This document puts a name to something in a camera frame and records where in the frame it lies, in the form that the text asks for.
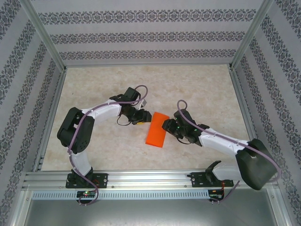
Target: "orange block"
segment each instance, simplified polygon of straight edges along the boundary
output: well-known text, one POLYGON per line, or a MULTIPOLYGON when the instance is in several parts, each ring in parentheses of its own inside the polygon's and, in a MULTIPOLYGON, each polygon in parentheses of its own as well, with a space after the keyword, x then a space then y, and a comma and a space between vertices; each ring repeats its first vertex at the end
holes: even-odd
POLYGON ((162 128, 162 125, 166 119, 169 119, 169 116, 158 112, 154 113, 150 124, 150 130, 145 141, 147 145, 163 147, 166 131, 162 128))

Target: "robotic arm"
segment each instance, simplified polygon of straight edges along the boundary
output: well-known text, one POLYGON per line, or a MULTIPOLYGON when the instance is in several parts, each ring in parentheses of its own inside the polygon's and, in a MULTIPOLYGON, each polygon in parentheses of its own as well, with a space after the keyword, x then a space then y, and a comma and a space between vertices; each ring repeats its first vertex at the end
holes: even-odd
POLYGON ((191 144, 213 148, 224 154, 233 156, 237 160, 236 166, 213 166, 213 169, 211 169, 212 172, 210 172, 212 174, 208 173, 208 175, 206 175, 207 180, 210 182, 213 182, 214 180, 243 179, 251 188, 260 190, 277 172, 275 165, 268 161, 266 157, 263 157, 263 155, 266 155, 272 159, 268 150, 260 140, 253 139, 252 141, 246 141, 234 139, 216 132, 204 124, 198 125, 202 129, 199 130, 192 125, 196 125, 196 123, 189 112, 186 109, 181 109, 180 111, 174 113, 175 119, 168 119, 163 123, 162 128, 164 130, 175 136, 177 139, 183 139, 185 137, 191 144), (258 151, 254 152, 242 145, 255 148, 258 151))
MULTIPOLYGON (((133 125, 151 121, 151 114, 148 111, 141 109, 146 105, 146 101, 144 99, 135 105, 127 103, 136 101, 138 98, 141 98, 140 93, 136 91, 136 89, 129 87, 124 94, 110 97, 110 99, 102 104, 103 106, 101 107, 93 107, 83 110, 73 107, 69 110, 57 133, 57 138, 61 141, 64 147, 69 147, 77 127, 80 126, 74 143, 71 145, 72 152, 70 153, 70 157, 75 166, 74 168, 76 168, 76 171, 78 171, 81 175, 85 176, 89 180, 91 180, 93 175, 93 168, 88 161, 85 149, 90 143, 94 125, 97 125, 110 117, 121 115, 125 115, 128 118, 129 123, 132 123, 133 125), (84 115, 86 116, 79 125, 79 122, 84 115)), ((82 185, 83 187, 87 186, 88 182, 78 175, 76 171, 72 170, 75 183, 82 185)))

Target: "enclosure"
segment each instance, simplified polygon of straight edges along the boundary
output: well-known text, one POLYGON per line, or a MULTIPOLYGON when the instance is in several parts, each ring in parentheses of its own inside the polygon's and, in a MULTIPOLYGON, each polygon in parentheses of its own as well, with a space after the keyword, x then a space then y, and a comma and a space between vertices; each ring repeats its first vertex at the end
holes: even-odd
POLYGON ((0 225, 301 225, 300 5, 1 0, 0 225), (72 166, 57 131, 70 108, 140 84, 152 114, 172 117, 184 99, 196 123, 258 138, 281 178, 260 191, 241 182, 212 204, 219 188, 192 187, 187 175, 233 157, 168 133, 163 148, 146 145, 149 123, 111 118, 87 149, 107 188, 79 206, 78 189, 65 187, 72 166))

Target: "marble-textured floor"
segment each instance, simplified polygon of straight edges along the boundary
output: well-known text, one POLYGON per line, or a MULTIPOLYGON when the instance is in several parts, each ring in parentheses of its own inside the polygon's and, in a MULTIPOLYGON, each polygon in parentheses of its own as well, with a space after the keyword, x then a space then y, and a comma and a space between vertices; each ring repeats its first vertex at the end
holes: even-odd
MULTIPOLYGON (((198 124, 226 135, 248 139, 226 65, 123 66, 68 69, 42 170, 70 170, 66 149, 56 138, 68 110, 99 105, 128 87, 149 88, 146 110, 173 116, 184 99, 198 124)), ((120 123, 126 123, 121 117, 120 123)), ((166 134, 163 148, 145 144, 150 124, 119 126, 116 118, 94 127, 87 148, 95 170, 202 169, 215 160, 235 162, 216 150, 183 145, 166 134)))

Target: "damask pattern wall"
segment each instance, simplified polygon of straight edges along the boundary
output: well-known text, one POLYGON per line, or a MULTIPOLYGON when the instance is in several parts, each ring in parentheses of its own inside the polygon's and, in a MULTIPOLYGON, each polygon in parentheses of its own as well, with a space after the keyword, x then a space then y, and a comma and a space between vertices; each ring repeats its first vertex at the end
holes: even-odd
POLYGON ((262 0, 33 0, 67 66, 230 63, 262 0))
POLYGON ((62 72, 17 0, 0 0, 0 53, 0 226, 4 226, 23 173, 32 170, 62 72))
POLYGON ((256 135, 282 170, 293 225, 301 225, 301 1, 276 0, 236 68, 256 135))

